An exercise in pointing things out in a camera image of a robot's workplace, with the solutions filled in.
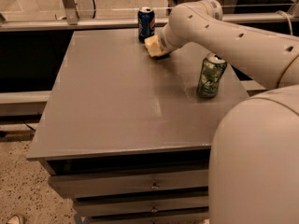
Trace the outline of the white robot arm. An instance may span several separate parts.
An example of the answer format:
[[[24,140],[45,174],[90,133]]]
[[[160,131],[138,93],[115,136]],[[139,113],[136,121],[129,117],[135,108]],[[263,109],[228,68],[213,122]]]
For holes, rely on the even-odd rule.
[[[211,147],[210,224],[299,224],[298,39],[225,22],[214,0],[174,7],[161,45],[216,53],[264,88],[229,111]]]

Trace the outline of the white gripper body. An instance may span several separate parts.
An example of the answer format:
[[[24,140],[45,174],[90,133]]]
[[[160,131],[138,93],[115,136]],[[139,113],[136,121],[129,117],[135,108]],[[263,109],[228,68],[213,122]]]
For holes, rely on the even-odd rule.
[[[178,37],[167,24],[159,34],[158,38],[161,49],[172,52],[176,49],[180,49],[187,44],[185,39]]]

